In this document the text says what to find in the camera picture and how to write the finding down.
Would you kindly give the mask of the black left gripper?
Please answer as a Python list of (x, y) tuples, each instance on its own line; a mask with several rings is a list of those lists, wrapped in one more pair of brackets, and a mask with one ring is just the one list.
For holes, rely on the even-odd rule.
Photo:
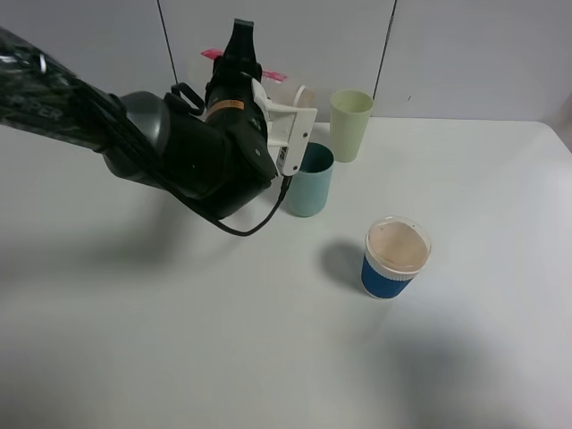
[[(220, 78), (230, 73), (239, 75)], [(188, 85), (164, 96), (171, 129), (162, 158), (165, 177), (183, 195), (213, 218), (224, 219), (277, 176), (267, 148), (266, 119), (252, 91), (252, 79), (262, 79), (253, 21), (234, 19), (231, 38), (214, 60), (213, 76), (218, 78), (207, 84), (204, 120), (181, 97)]]

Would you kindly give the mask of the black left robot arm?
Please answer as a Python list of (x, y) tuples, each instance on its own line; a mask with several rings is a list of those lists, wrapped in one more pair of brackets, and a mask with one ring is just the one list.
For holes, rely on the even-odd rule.
[(162, 189), (209, 221), (267, 189), (277, 170), (252, 87), (262, 78), (254, 25), (236, 20), (206, 93), (162, 97), (89, 85), (28, 41), (1, 33), (1, 122), (99, 153), (117, 177)]

